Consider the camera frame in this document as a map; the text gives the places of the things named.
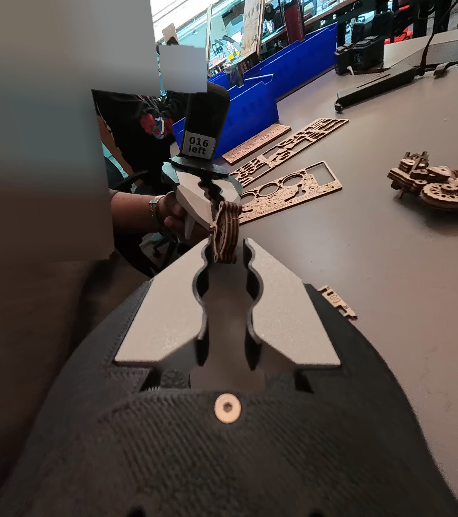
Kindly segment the person's left forearm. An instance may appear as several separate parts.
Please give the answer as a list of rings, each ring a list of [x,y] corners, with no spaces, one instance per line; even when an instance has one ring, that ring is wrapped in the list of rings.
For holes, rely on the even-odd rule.
[[[158,213],[158,201],[152,197],[109,189],[113,231],[117,234],[157,232],[164,228]]]

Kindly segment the person's left hand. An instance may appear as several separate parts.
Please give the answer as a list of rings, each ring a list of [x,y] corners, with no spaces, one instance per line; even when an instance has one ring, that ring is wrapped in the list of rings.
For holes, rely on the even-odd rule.
[[[158,201],[158,213],[164,228],[187,246],[195,246],[210,236],[210,232],[206,228],[190,217],[177,201],[173,191],[160,198]],[[193,227],[191,228],[191,233],[187,236],[186,226],[189,221],[193,222]]]

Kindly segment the wooden sheet with round holes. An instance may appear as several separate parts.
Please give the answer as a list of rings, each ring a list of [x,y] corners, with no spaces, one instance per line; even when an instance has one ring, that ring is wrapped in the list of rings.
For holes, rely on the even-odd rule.
[[[319,184],[313,172],[323,168],[330,181]],[[319,161],[281,178],[245,191],[239,224],[261,219],[342,190],[342,184],[326,161]]]

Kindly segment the wooden model vehicle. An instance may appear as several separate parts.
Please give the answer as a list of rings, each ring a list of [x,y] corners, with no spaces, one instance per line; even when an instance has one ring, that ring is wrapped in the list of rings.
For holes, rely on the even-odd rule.
[[[387,174],[391,187],[415,195],[427,207],[458,212],[458,170],[431,166],[428,152],[406,152],[399,164]]]

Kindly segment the black power strip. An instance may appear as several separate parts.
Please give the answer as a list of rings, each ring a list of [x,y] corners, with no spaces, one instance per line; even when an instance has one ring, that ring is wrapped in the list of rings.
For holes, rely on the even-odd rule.
[[[416,67],[397,64],[380,74],[375,74],[372,79],[342,89],[336,94],[335,111],[341,114],[347,107],[361,103],[392,89],[411,83],[416,75]]]

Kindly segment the slotted wooden card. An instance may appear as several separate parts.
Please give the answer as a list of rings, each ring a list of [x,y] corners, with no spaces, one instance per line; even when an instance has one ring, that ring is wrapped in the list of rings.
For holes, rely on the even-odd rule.
[[[329,285],[323,286],[317,289],[317,291],[321,293],[323,298],[327,300],[335,309],[337,309],[344,317],[350,320],[357,320],[357,314]]]

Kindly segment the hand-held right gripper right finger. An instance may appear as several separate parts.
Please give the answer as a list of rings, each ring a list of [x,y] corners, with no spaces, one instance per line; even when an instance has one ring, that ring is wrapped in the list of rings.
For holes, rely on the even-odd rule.
[[[251,238],[243,241],[245,359],[263,389],[310,389],[341,373],[341,359],[304,282]]]

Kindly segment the layered wooden gear wheel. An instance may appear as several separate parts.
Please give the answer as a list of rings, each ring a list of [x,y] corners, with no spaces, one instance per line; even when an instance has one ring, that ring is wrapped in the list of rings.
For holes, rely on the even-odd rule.
[[[235,264],[239,239],[239,216],[242,206],[238,202],[222,201],[210,227],[213,259],[221,264]]]

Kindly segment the wooden lattice cut-out sheet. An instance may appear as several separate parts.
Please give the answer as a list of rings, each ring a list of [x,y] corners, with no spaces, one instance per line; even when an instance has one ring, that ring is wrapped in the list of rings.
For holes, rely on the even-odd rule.
[[[349,120],[343,118],[317,118],[231,172],[230,177],[245,188],[348,122]]]

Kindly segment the grey desk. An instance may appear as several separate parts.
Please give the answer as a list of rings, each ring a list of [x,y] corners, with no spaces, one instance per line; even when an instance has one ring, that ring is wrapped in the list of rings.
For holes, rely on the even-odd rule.
[[[397,198],[387,178],[406,151],[458,170],[458,67],[337,114],[337,92],[364,79],[330,70],[279,102],[292,132],[319,117],[348,123],[254,186],[324,160],[342,190],[244,225],[240,236],[357,313],[458,497],[458,218]]]

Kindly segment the engraved wooden board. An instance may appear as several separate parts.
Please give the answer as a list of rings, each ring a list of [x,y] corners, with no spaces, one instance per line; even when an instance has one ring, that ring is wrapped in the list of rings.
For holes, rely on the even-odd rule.
[[[224,153],[222,157],[229,165],[234,165],[290,131],[290,126],[278,123],[272,124],[234,149]]]

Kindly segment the wooden display board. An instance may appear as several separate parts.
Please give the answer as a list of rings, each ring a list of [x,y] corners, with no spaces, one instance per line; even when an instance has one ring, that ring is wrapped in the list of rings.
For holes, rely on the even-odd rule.
[[[245,1],[239,60],[261,52],[265,1]]]

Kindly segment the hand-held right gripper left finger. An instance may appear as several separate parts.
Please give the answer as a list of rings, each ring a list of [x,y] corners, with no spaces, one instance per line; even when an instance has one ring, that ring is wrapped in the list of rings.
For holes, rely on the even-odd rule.
[[[212,239],[206,238],[152,279],[114,364],[147,369],[161,387],[191,387],[191,373],[209,354],[203,298],[212,262]]]

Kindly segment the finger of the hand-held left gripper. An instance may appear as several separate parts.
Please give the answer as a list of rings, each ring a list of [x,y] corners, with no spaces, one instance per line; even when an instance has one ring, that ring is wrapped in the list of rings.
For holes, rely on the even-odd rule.
[[[176,172],[179,184],[177,201],[195,221],[213,221],[213,204],[200,186],[201,178],[184,171]]]
[[[240,194],[231,181],[218,181],[221,200],[228,203],[240,204]]]

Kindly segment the black battery charger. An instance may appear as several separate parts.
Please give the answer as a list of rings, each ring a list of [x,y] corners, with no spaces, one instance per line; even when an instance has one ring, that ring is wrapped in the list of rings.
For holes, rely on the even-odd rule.
[[[346,43],[336,48],[335,72],[344,75],[350,72],[365,72],[382,67],[385,55],[385,39],[382,36],[368,36],[355,43]]]

